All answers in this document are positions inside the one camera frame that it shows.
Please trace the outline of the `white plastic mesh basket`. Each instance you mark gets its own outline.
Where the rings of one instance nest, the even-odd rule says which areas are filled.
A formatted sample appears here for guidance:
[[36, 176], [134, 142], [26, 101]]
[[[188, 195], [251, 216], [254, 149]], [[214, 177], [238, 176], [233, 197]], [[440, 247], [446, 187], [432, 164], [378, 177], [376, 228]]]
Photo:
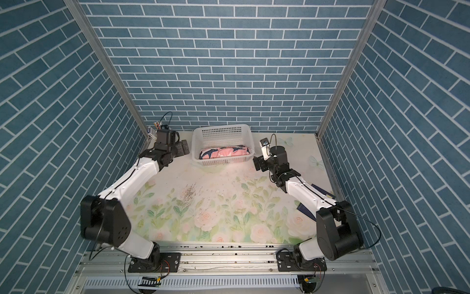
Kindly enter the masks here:
[[[251, 154], [246, 156], [199, 160], [200, 151], [208, 147], [228, 147], [245, 145]], [[191, 152], [193, 162], [202, 165], [219, 165], [245, 162], [253, 158], [255, 146], [250, 126], [234, 124], [226, 126], [199, 127], [193, 131]]]

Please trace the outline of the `pink shark print shorts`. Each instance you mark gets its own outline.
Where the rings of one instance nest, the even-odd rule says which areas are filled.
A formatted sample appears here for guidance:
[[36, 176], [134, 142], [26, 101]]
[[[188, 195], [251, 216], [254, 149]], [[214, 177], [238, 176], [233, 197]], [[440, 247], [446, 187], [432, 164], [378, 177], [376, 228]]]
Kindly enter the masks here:
[[251, 154], [251, 150], [245, 145], [208, 147], [200, 151], [199, 160], [246, 156], [249, 154]]

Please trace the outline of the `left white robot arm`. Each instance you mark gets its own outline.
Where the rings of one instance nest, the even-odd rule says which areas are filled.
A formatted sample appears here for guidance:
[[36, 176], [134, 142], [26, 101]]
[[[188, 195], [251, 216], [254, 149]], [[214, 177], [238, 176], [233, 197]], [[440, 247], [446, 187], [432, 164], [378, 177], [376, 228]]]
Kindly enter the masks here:
[[159, 246], [133, 231], [126, 207], [148, 180], [168, 167], [174, 158], [188, 153], [188, 144], [181, 141], [178, 132], [158, 130], [154, 146], [139, 154], [125, 174], [98, 195], [86, 196], [81, 201], [82, 238], [108, 244], [136, 259], [157, 261]]

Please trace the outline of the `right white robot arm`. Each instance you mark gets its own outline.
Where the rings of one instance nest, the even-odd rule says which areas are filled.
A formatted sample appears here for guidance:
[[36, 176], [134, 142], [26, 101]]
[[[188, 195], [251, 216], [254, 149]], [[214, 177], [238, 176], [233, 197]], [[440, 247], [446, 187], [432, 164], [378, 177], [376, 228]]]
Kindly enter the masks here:
[[334, 261], [360, 249], [364, 241], [350, 203], [338, 202], [322, 188], [309, 185], [299, 172], [290, 168], [284, 147], [271, 147], [266, 138], [260, 141], [260, 145], [263, 155], [253, 159], [255, 169], [270, 171], [272, 182], [298, 200], [302, 213], [313, 216], [316, 222], [317, 236], [294, 247], [294, 260], [297, 263], [317, 258]]

